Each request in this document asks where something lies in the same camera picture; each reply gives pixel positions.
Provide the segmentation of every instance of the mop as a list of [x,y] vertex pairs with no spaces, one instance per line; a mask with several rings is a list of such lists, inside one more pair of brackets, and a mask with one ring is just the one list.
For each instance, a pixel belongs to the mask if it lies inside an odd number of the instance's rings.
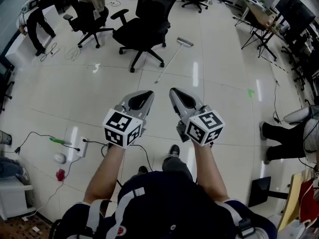
[[166,68],[164,69],[164,71],[160,74],[160,76],[158,77],[158,79],[154,82],[154,83],[158,83],[161,79],[161,77],[163,76],[163,74],[166,72],[167,68],[169,67],[169,65],[171,64],[171,62],[173,61],[173,59],[176,57],[176,55],[178,54],[179,50],[184,46],[187,48],[190,48],[191,46],[193,46],[194,44],[190,41],[187,41],[183,38],[178,37],[177,38],[177,42],[180,43],[180,47],[179,49],[176,51],[175,55],[173,56],[173,58],[170,60],[170,62],[168,63],[168,65],[166,66]]

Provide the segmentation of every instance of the white marker cube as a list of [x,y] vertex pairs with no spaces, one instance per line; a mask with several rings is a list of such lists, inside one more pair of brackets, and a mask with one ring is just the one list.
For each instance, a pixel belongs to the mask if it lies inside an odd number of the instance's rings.
[[103,121],[103,127],[106,140],[125,149],[141,136],[143,121],[110,109]]
[[187,122],[186,134],[200,146],[216,140],[225,126],[225,122],[217,111],[209,111],[190,117]]

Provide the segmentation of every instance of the strap buckle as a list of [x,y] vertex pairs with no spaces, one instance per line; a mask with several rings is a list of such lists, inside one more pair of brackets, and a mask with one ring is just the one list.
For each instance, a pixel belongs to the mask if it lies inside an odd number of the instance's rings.
[[250,235],[255,233],[255,228],[251,225],[250,218],[242,219],[238,223],[237,229],[238,229],[238,235],[240,236],[240,238],[247,238]]

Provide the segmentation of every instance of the brown patterned carpet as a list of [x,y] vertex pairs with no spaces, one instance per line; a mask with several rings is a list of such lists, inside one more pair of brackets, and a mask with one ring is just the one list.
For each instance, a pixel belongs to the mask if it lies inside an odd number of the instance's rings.
[[20,217],[9,218],[7,221],[0,220],[0,239],[48,239],[51,225],[35,215],[23,221]]

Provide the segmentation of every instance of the black and white pattern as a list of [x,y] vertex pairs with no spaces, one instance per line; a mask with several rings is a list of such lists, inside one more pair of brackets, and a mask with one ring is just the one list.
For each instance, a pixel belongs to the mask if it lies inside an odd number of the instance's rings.
[[207,143],[209,143],[209,142],[211,142],[211,141],[214,141],[216,138],[218,138],[218,137],[219,137],[219,134],[220,134],[220,132],[221,132],[222,129],[223,129],[223,128],[221,127],[221,128],[219,128],[219,129],[217,129],[217,130],[215,130],[215,131],[213,131],[213,132],[210,132],[210,133],[208,134],[208,136],[207,136],[207,139],[206,139],[206,141],[205,141],[205,144],[207,144]]
[[124,132],[130,124],[131,120],[132,118],[121,113],[114,113],[108,120],[108,122],[106,122],[106,125]]
[[115,133],[113,131],[108,130],[107,128],[104,129],[105,130],[105,138],[107,141],[111,142],[111,143],[115,143],[118,146],[123,147],[123,136]]
[[139,137],[140,131],[141,131],[141,124],[139,124],[139,126],[136,129],[134,129],[132,132],[128,134],[127,146],[129,146],[136,138]]
[[219,118],[213,112],[210,112],[210,113],[207,113],[204,115],[200,115],[198,117],[201,119],[201,121],[205,124],[205,126],[208,129],[212,129],[214,127],[222,125],[222,122],[219,120]]
[[189,122],[187,134],[191,136],[195,141],[201,143],[204,138],[205,131],[193,124],[191,121]]

